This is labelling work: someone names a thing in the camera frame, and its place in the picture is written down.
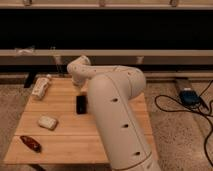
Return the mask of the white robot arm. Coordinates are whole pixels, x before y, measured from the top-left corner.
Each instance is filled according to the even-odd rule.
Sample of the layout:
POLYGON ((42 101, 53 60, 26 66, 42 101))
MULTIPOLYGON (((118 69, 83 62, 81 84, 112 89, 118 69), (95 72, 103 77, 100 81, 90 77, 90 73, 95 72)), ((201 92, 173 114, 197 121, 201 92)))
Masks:
POLYGON ((67 72, 78 87, 88 82, 89 110, 112 170, 161 171, 129 105, 146 86, 143 72, 127 66, 92 66, 84 55, 70 62, 67 72))

